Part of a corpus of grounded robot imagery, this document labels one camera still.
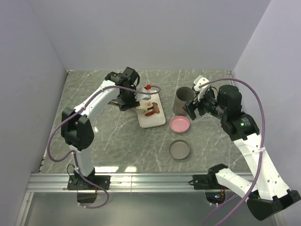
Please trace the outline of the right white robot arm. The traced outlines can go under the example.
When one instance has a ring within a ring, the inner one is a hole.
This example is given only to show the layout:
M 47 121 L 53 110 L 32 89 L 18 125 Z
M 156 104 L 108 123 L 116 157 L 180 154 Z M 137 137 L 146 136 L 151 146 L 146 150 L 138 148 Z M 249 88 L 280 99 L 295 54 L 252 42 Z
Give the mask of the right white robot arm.
M 222 129 L 242 153 L 255 184 L 235 174 L 224 164 L 208 170 L 207 181 L 212 188 L 224 186 L 246 200 L 251 214 L 259 221 L 300 201 L 298 191 L 292 190 L 276 170 L 266 149 L 261 146 L 263 131 L 253 117 L 242 111 L 242 95 L 232 85 L 220 86 L 217 93 L 206 85 L 193 87 L 196 96 L 187 102 L 184 110 L 190 118 L 208 113 L 221 122 Z

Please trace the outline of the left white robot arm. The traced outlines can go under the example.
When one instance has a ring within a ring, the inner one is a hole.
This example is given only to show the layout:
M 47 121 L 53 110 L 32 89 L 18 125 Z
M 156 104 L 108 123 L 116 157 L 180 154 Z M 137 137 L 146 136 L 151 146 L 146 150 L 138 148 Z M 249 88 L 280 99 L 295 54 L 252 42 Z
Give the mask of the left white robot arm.
M 136 90 L 139 82 L 138 72 L 130 67 L 127 67 L 122 73 L 111 72 L 105 76 L 100 87 L 81 105 L 73 109 L 65 108 L 63 110 L 62 121 L 74 116 L 84 107 L 81 113 L 75 115 L 61 127 L 61 136 L 70 149 L 75 150 L 78 168 L 76 172 L 81 173 L 78 183 L 84 189 L 90 189 L 95 185 L 95 177 L 93 176 L 95 168 L 92 164 L 89 148 L 94 140 L 92 121 L 112 100 L 117 100 L 121 111 L 138 107 L 139 101 L 136 100 L 134 92 L 116 88 L 116 86 Z

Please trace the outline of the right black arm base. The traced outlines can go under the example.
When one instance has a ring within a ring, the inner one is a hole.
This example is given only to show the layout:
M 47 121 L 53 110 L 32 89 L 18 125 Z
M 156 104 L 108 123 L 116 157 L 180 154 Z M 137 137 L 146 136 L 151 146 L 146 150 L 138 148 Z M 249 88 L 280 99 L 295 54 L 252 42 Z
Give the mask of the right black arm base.
M 222 185 L 217 182 L 215 174 L 195 174 L 189 182 L 194 190 L 218 190 L 222 189 Z

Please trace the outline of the white rectangular plate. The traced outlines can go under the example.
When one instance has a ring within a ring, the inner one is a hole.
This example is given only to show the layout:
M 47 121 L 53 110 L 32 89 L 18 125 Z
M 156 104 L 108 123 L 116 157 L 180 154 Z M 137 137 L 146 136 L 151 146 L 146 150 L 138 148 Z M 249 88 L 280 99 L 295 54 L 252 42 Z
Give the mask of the white rectangular plate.
M 144 129 L 162 126 L 166 123 L 166 118 L 164 115 L 164 111 L 163 111 L 163 107 L 162 107 L 162 103 L 161 103 L 159 94 L 151 95 L 151 99 L 149 101 L 152 103 L 155 102 L 158 104 L 160 113 L 155 113 L 154 115 L 149 116 L 149 117 L 146 117 L 145 114 L 150 112 L 151 110 L 148 110 L 144 114 L 137 113 L 139 125 L 141 128 L 144 128 Z M 145 106 L 145 103 L 149 102 L 149 101 L 141 101 L 140 106 L 141 105 Z

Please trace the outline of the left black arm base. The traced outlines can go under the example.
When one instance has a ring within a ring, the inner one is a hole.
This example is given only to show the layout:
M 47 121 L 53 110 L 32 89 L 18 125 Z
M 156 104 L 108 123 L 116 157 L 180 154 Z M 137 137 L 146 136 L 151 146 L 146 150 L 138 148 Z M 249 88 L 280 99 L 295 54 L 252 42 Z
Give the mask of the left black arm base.
M 110 186 L 111 177 L 109 175 L 104 176 L 93 176 L 90 180 L 91 183 L 94 183 L 104 190 L 108 190 Z M 94 185 L 86 182 L 80 175 L 70 175 L 67 185 L 67 190 L 95 190 L 96 188 Z

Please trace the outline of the red-brown meat piece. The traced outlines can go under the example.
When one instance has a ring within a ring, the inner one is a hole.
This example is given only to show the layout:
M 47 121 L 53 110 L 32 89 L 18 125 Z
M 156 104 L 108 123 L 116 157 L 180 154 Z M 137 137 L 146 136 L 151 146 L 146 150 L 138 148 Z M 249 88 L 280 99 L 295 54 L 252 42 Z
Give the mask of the red-brown meat piece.
M 156 112 L 155 111 L 151 111 L 145 114 L 146 117 L 152 116 L 154 115 Z

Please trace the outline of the brown sausage piece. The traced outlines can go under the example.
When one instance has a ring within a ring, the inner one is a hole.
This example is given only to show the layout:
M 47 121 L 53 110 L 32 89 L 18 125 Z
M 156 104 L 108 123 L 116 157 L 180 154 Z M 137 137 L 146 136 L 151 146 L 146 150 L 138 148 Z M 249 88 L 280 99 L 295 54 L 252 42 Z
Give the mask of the brown sausage piece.
M 159 109 L 158 104 L 155 103 L 155 102 L 153 102 L 152 105 L 153 105 L 152 111 L 153 111 L 154 113 L 160 113 L 160 109 Z

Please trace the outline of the metal food tongs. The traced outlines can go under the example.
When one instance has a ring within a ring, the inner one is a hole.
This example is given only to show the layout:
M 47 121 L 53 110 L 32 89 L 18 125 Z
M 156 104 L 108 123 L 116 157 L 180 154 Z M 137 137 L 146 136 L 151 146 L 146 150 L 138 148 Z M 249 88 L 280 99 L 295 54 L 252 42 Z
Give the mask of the metal food tongs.
M 119 103 L 118 103 L 118 101 L 116 99 L 111 100 L 108 104 L 109 105 L 114 105 L 114 106 L 119 106 Z

